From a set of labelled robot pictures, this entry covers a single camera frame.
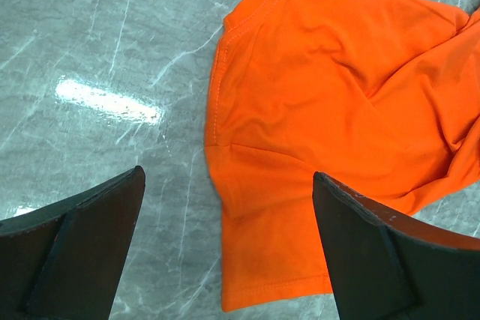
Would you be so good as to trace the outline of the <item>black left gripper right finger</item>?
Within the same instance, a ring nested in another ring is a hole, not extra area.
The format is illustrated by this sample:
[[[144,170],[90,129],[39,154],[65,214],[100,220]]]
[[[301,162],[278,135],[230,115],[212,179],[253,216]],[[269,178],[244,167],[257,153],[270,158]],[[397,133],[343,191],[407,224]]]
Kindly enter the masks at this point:
[[[326,173],[313,206],[340,319],[478,319],[479,240],[382,205]]]

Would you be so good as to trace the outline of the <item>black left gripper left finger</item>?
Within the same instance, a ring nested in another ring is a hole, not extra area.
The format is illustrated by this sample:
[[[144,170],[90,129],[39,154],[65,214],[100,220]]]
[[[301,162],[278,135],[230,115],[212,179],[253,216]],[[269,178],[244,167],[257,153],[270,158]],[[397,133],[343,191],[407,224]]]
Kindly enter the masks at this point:
[[[141,166],[1,221],[2,319],[108,319],[143,202]]]

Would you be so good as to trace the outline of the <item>orange t shirt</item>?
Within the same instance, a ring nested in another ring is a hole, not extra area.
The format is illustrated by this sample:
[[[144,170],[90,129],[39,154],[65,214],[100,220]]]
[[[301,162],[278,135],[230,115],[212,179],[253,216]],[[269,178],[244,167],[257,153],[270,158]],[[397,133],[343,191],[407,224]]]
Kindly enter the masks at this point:
[[[479,180],[479,13],[431,0],[242,0],[211,69],[205,157],[226,312],[332,290],[324,172],[413,215]]]

